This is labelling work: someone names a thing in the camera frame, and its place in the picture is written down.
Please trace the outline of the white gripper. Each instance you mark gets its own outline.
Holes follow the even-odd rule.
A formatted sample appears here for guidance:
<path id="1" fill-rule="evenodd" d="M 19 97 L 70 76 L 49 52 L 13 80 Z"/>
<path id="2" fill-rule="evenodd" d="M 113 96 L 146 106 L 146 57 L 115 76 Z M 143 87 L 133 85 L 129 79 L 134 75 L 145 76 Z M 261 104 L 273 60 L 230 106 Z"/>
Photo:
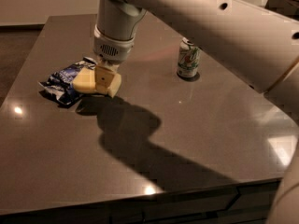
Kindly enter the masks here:
<path id="1" fill-rule="evenodd" d="M 117 25 L 107 29 L 94 27 L 93 51 L 110 63 L 123 63 L 135 42 L 135 27 Z M 104 66 L 95 67 L 95 89 L 100 94 L 116 94 L 121 75 Z"/>

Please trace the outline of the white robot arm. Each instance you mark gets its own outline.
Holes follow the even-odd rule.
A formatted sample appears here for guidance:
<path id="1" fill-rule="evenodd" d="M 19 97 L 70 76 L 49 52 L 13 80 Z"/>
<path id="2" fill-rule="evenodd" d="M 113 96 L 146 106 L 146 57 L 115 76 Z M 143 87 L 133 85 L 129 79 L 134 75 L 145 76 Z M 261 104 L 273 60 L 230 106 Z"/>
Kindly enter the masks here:
<path id="1" fill-rule="evenodd" d="M 241 0 L 111 1 L 152 13 L 299 120 L 299 21 Z"/>

